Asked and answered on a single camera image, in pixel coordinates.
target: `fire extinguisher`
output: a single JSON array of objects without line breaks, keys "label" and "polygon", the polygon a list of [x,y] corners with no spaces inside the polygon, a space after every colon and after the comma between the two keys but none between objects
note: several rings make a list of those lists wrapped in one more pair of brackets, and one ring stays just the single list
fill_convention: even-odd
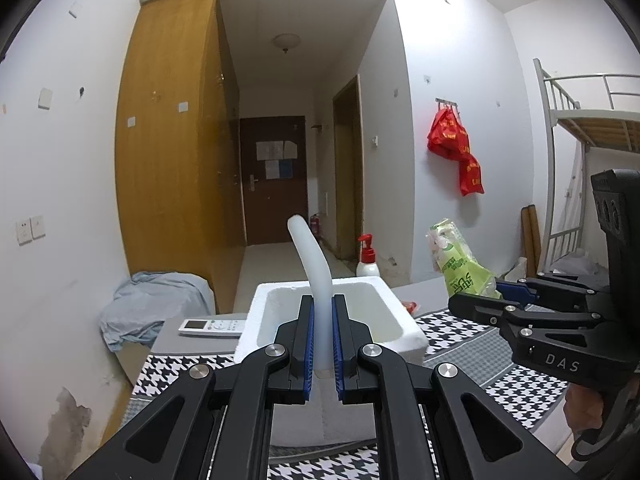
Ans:
[{"label": "fire extinguisher", "polygon": [[309,219],[309,227],[311,228],[311,234],[316,240],[320,239],[320,217],[316,214]]}]

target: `metal bed frame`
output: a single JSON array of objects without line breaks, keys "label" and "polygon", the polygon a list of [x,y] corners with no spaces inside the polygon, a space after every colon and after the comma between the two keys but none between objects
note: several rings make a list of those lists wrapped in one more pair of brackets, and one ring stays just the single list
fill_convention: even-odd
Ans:
[{"label": "metal bed frame", "polygon": [[[542,106],[545,116],[548,163],[546,215],[542,233],[542,250],[540,253],[540,261],[538,263],[538,272],[547,272],[550,270],[554,261],[575,251],[577,248],[581,247],[582,244],[588,178],[586,167],[587,151],[591,147],[598,147],[640,153],[640,138],[636,135],[635,128],[633,127],[633,124],[640,126],[640,112],[616,109],[613,100],[613,96],[625,95],[640,97],[640,93],[612,92],[609,85],[609,80],[611,78],[634,78],[640,80],[640,75],[594,73],[553,77],[542,68],[542,64],[539,59],[534,59],[533,63],[536,68],[536,75],[538,77],[538,85],[540,86],[540,95],[542,96]],[[609,98],[610,109],[583,110],[580,107],[580,101],[574,100],[559,83],[559,81],[562,80],[590,78],[602,79]],[[623,132],[623,137],[620,136],[619,133],[615,136],[611,134],[612,137],[609,142],[603,141],[603,136],[606,134],[602,134],[602,131],[601,134],[597,134],[596,129],[594,129],[594,131],[587,130],[583,125],[581,125],[581,121],[594,120],[606,120],[607,123],[614,124],[619,132]],[[582,189],[580,192],[580,220],[578,225],[570,229],[553,233],[552,223],[556,197],[556,144],[554,139],[554,127],[558,125],[563,126],[578,141],[580,141],[580,172],[582,174]]]}]

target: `ceiling light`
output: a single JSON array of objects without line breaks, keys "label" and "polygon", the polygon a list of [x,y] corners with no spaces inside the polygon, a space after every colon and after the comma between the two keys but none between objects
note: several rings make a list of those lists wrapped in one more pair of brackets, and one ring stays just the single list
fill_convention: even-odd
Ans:
[{"label": "ceiling light", "polygon": [[300,36],[297,34],[278,34],[271,40],[273,46],[279,48],[285,54],[292,48],[296,48],[300,44]]}]

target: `white bottle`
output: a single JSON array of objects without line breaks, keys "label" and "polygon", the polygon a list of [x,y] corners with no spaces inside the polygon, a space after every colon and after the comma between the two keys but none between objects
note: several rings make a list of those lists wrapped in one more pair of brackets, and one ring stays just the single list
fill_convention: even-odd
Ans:
[{"label": "white bottle", "polygon": [[356,268],[356,276],[379,276],[380,270],[376,264],[376,251],[371,247],[372,235],[362,235],[358,241],[362,243],[360,262]]}]

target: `green plastic bag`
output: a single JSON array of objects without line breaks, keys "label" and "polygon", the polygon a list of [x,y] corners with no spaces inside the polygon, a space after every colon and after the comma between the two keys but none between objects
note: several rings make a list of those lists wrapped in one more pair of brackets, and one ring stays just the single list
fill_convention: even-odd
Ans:
[{"label": "green plastic bag", "polygon": [[449,297],[457,292],[501,298],[495,276],[474,258],[463,235],[449,219],[431,227],[427,234],[434,267],[444,275]]}]

